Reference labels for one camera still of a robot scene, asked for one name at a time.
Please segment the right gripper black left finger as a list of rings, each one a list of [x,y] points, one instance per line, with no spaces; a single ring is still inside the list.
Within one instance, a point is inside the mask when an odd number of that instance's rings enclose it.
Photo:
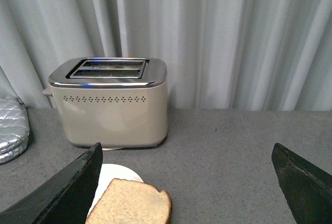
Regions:
[[[85,223],[99,184],[103,152],[96,143],[25,198],[1,223]]]

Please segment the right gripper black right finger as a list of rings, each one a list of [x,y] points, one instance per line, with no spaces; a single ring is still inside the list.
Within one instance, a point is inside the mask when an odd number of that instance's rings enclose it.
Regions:
[[[280,143],[271,155],[296,223],[331,223],[331,175]]]

